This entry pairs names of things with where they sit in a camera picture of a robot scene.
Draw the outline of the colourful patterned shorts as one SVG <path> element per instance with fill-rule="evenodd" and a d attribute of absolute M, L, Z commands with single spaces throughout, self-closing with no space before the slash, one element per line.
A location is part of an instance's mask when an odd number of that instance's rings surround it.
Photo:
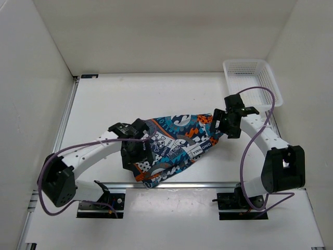
<path fill-rule="evenodd" d="M 175 115 L 145 120 L 149 127 L 153 162 L 136 162 L 131 170 L 137 182 L 150 189 L 186 170 L 223 135 L 211 132 L 212 114 Z"/>

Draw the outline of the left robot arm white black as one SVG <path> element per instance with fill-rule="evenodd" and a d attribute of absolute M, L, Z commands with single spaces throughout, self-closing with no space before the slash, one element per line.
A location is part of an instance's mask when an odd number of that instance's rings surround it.
<path fill-rule="evenodd" d="M 150 139 L 156 129 L 146 121 L 116 123 L 96 140 L 69 146 L 49 155 L 38 179 L 39 192 L 56 207 L 72 201 L 92 202 L 97 208 L 109 203 L 109 191 L 100 181 L 80 181 L 79 176 L 109 155 L 120 153 L 122 167 L 134 170 L 140 163 L 153 163 Z"/>

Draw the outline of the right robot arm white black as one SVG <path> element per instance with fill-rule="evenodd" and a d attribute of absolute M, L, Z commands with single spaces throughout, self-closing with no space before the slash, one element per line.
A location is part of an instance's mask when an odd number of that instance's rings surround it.
<path fill-rule="evenodd" d="M 235 189 L 234 203 L 246 208 L 253 197 L 301 188 L 305 185 L 305 152 L 281 139 L 261 120 L 259 111 L 246 107 L 239 94 L 225 97 L 225 110 L 215 109 L 211 131 L 220 131 L 230 139 L 242 132 L 260 149 L 265 161 L 261 174 L 246 181 L 240 180 Z"/>

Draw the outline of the white plastic basket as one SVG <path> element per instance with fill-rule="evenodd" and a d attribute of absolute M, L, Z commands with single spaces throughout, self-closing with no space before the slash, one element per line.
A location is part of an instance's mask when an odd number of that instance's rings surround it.
<path fill-rule="evenodd" d="M 253 106 L 260 112 L 271 109 L 272 96 L 263 90 L 271 90 L 275 107 L 283 104 L 283 98 L 269 64 L 262 59 L 229 59 L 223 62 L 223 70 L 230 95 L 252 88 L 240 94 L 246 106 Z"/>

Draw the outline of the black label tag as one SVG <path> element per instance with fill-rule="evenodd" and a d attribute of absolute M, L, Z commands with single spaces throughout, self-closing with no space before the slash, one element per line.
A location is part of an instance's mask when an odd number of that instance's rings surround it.
<path fill-rule="evenodd" d="M 99 74 L 82 74 L 82 79 L 96 79 L 98 78 Z"/>

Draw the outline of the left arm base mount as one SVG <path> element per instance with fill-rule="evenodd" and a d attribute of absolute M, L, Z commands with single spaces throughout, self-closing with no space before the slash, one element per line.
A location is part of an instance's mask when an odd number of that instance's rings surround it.
<path fill-rule="evenodd" d="M 125 191 L 109 190 L 100 181 L 75 181 L 78 218 L 122 219 Z"/>

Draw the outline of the aluminium rail front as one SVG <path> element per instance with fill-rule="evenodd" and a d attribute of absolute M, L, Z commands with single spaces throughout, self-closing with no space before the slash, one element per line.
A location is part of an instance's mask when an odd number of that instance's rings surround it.
<path fill-rule="evenodd" d="M 125 183 L 125 182 L 107 182 L 104 185 L 109 189 L 143 189 L 145 186 L 142 183 Z M 234 188 L 237 182 L 161 182 L 156 188 L 161 189 L 181 189 L 181 188 L 209 188 L 223 189 Z"/>

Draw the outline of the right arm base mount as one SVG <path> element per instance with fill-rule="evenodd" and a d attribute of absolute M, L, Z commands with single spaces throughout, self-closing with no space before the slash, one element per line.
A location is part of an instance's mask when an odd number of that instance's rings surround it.
<path fill-rule="evenodd" d="M 212 203 L 217 205 L 219 220 L 267 220 L 266 197 L 267 195 L 259 195 L 249 198 L 255 207 L 264 206 L 263 210 L 258 211 L 248 204 L 241 187 L 217 187 L 216 197 L 212 199 Z"/>

